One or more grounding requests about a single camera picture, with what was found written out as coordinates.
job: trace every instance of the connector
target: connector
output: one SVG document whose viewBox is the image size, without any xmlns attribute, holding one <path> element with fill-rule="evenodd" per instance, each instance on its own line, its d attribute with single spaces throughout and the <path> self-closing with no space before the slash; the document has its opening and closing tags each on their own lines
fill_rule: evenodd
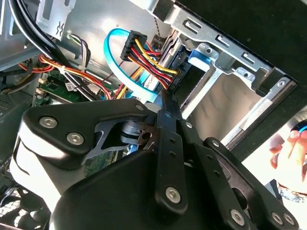
<svg viewBox="0 0 307 230">
<path fill-rule="evenodd" d="M 145 44 L 146 44 L 146 41 L 147 41 L 147 36 L 146 35 L 143 35 L 137 31 L 133 31 L 131 30 L 129 36 L 128 36 L 128 39 L 125 43 L 125 46 L 124 46 L 124 49 L 120 55 L 120 58 L 123 60 L 123 61 L 130 61 L 128 59 L 128 57 L 131 55 L 132 53 L 132 50 L 131 48 L 136 44 L 135 43 L 135 39 L 138 39 L 141 46 L 144 47 Z"/>
</svg>

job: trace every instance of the red wire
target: red wire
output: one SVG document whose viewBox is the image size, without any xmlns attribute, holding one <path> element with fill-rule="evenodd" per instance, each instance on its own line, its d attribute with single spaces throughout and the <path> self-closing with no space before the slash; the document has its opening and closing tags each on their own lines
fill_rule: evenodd
<svg viewBox="0 0 307 230">
<path fill-rule="evenodd" d="M 119 95 L 119 92 L 120 92 L 123 88 L 124 88 L 124 84 L 122 83 L 122 84 L 120 85 L 120 87 L 118 88 L 118 90 L 116 90 L 116 93 L 115 93 L 115 95 L 113 96 L 113 99 L 116 99 L 116 98 L 117 98 L 117 96 Z"/>
<path fill-rule="evenodd" d="M 172 82 L 172 79 L 167 76 L 164 75 L 162 73 L 160 73 L 159 71 L 157 71 L 151 64 L 149 64 L 134 48 L 131 49 L 133 51 L 133 53 L 144 63 L 144 65 L 146 65 L 148 68 L 150 68 L 150 70 L 152 70 L 155 74 L 159 75 L 160 77 Z"/>
<path fill-rule="evenodd" d="M 133 61 L 133 62 L 135 62 L 136 64 L 138 64 L 138 65 L 140 65 L 140 66 L 142 66 L 145 70 L 147 70 L 148 72 L 150 72 L 150 70 L 149 70 L 149 68 L 147 67 L 147 66 L 145 66 L 144 64 L 142 64 L 142 63 L 139 63 L 138 61 L 136 61 L 135 59 L 133 59 L 133 58 L 131 58 L 131 57 L 128 57 L 131 61 Z M 154 75 L 156 78 L 157 78 L 157 80 L 163 85 L 163 87 L 165 88 L 165 89 L 167 89 L 167 84 L 166 84 L 166 82 L 165 82 L 165 80 L 164 79 L 161 79 L 161 78 L 158 78 L 156 75 Z"/>
<path fill-rule="evenodd" d="M 147 54 L 152 54 L 152 55 L 155 55 L 155 56 L 159 56 L 161 55 L 160 52 L 153 52 L 153 51 L 146 51 Z"/>
<path fill-rule="evenodd" d="M 148 42 L 146 42 L 146 44 L 147 44 L 148 48 L 150 49 L 150 51 L 154 52 L 154 50 L 152 49 L 152 46 Z"/>
</svg>

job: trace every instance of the orange wire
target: orange wire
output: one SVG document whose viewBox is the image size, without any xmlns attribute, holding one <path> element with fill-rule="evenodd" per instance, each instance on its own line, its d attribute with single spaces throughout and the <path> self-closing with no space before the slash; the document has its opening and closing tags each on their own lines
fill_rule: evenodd
<svg viewBox="0 0 307 230">
<path fill-rule="evenodd" d="M 47 58 L 46 56 L 44 56 L 44 55 L 40 55 L 40 56 L 39 56 L 39 60 L 40 60 L 41 62 L 43 62 L 43 63 L 49 64 L 49 65 L 51 65 L 51 66 L 53 66 L 53 67 L 56 67 L 56 68 L 58 68 L 58 69 L 62 68 L 62 65 L 60 65 L 60 64 L 58 64 L 58 63 L 56 63 L 56 62 L 54 62 L 54 61 L 52 61 L 52 60 L 50 60 L 50 59 L 48 59 L 48 58 Z M 80 77 L 83 77 L 83 78 L 89 80 L 90 82 L 92 82 L 93 84 L 96 84 L 96 85 L 100 86 L 100 87 L 104 90 L 104 93 L 106 94 L 106 97 L 107 97 L 108 99 L 111 99 L 111 95 L 110 95 L 110 93 L 108 92 L 108 90 L 106 89 L 106 87 L 104 87 L 104 85 L 103 85 L 100 81 L 96 80 L 96 79 L 95 79 L 94 77 L 92 77 L 90 74 L 88 74 L 88 73 L 86 73 L 86 72 L 79 71 L 79 70 L 77 70 L 77 69 L 72 69 L 72 68 L 69 68 L 69 67 L 65 67 L 65 70 L 66 70 L 67 72 L 70 72 L 70 73 L 76 74 L 76 75 L 78 75 L 78 76 L 80 76 Z"/>
<path fill-rule="evenodd" d="M 27 67 L 21 63 L 18 64 L 20 68 L 24 69 L 25 71 L 27 71 Z M 46 66 L 43 68 L 33 68 L 32 73 L 45 73 L 45 72 L 49 72 L 52 71 L 54 69 L 53 66 Z"/>
<path fill-rule="evenodd" d="M 150 51 L 155 52 L 155 51 L 152 49 L 152 46 L 151 46 L 148 42 L 146 42 L 146 44 L 147 44 L 148 48 L 150 49 Z"/>
<path fill-rule="evenodd" d="M 137 65 L 139 66 L 139 63 L 138 63 L 136 60 L 132 59 L 131 57 L 128 57 L 128 59 L 129 59 L 130 61 L 134 62 L 135 64 L 137 64 Z M 155 77 L 156 77 L 157 80 L 161 83 L 161 85 L 163 86 L 163 88 L 165 88 L 165 89 L 167 90 L 167 85 L 166 85 L 160 78 L 158 78 L 157 76 L 155 76 Z"/>
</svg>

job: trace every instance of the black plastic cover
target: black plastic cover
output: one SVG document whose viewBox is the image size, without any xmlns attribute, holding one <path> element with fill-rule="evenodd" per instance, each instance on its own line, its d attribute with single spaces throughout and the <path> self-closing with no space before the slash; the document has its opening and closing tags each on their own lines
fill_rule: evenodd
<svg viewBox="0 0 307 230">
<path fill-rule="evenodd" d="M 202 174 L 185 166 L 189 207 L 165 216 L 154 199 L 157 157 L 144 150 L 113 163 L 69 188 L 50 225 L 54 230 L 215 230 Z"/>
<path fill-rule="evenodd" d="M 146 44 L 146 41 L 147 41 L 147 36 L 137 32 L 137 31 L 131 30 L 131 32 L 128 36 L 128 39 L 125 43 L 124 49 L 123 49 L 123 51 L 120 55 L 120 58 L 123 61 L 130 61 L 128 59 L 128 56 L 130 56 L 130 54 L 132 52 L 131 48 L 136 44 L 135 39 L 138 39 L 141 46 L 144 47 L 144 45 Z"/>
</svg>

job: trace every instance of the yellow wire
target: yellow wire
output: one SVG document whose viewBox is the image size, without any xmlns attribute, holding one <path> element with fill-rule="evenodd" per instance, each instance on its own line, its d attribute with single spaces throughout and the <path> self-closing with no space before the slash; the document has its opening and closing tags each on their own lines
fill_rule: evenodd
<svg viewBox="0 0 307 230">
<path fill-rule="evenodd" d="M 142 70 L 143 70 L 143 68 L 139 68 L 139 69 L 131 76 L 131 79 L 132 79 L 132 80 L 135 80 L 135 79 L 138 77 L 138 75 L 140 74 L 140 72 L 141 72 Z M 126 89 L 127 89 L 127 87 L 125 86 L 125 87 L 121 90 L 121 92 L 118 94 L 118 96 L 117 96 L 116 99 L 120 99 L 120 98 L 123 96 L 123 94 L 125 93 Z"/>
<path fill-rule="evenodd" d="M 174 74 L 177 74 L 178 71 L 176 70 L 172 70 L 172 69 L 167 69 L 167 68 L 164 68 L 162 66 L 160 66 L 159 64 L 157 64 L 155 61 L 153 61 L 149 56 L 148 54 L 146 54 L 145 50 L 143 49 L 143 47 L 141 46 L 140 42 L 138 39 L 135 39 L 135 42 L 137 44 L 137 46 L 139 47 L 139 49 L 141 50 L 143 56 L 149 60 L 153 65 L 155 65 L 156 67 L 158 67 L 160 70 L 164 70 L 165 72 L 168 72 L 168 73 L 174 73 Z"/>
</svg>

